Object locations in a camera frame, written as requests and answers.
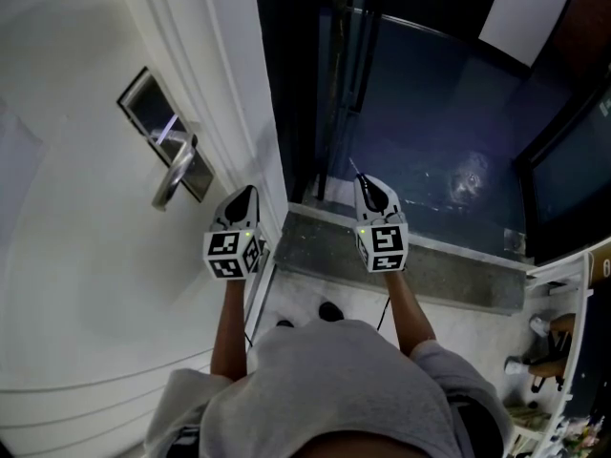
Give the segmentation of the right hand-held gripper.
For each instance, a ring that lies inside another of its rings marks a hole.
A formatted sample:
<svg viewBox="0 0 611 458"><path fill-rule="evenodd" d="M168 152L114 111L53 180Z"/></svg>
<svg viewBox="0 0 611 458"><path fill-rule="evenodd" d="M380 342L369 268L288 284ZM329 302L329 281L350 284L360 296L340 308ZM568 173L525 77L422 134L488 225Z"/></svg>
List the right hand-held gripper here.
<svg viewBox="0 0 611 458"><path fill-rule="evenodd" d="M409 226L396 193L381 179L357 174L358 215L389 214L354 228L357 251L369 273L403 271L409 253Z"/></svg>

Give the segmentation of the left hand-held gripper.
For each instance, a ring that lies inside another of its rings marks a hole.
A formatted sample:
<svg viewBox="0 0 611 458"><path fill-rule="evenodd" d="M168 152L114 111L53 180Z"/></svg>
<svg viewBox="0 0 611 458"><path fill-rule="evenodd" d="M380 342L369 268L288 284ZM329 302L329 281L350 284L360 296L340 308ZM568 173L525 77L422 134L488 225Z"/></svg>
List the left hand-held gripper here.
<svg viewBox="0 0 611 458"><path fill-rule="evenodd" d="M259 193L247 185L227 197L214 215L215 228L254 228L260 222ZM259 228L206 232L203 260L216 280L245 280L262 255Z"/></svg>

